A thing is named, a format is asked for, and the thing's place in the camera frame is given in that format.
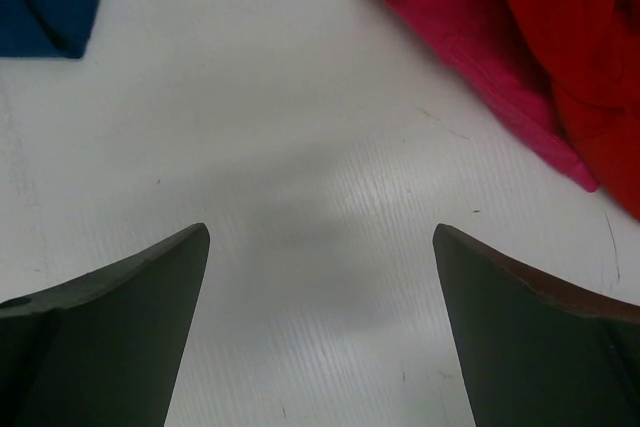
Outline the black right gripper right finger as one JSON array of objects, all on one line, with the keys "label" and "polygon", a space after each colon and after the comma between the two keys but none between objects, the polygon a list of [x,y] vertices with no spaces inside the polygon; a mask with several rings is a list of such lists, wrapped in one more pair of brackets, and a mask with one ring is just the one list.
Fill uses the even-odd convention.
[{"label": "black right gripper right finger", "polygon": [[449,225],[433,246],[476,425],[638,425],[638,306]]}]

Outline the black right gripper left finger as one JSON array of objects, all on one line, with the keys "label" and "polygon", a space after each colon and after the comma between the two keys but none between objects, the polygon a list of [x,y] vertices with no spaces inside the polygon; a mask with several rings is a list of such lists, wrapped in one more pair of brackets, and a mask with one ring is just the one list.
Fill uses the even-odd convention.
[{"label": "black right gripper left finger", "polygon": [[3,302],[2,425],[164,425],[208,253],[198,223]]}]

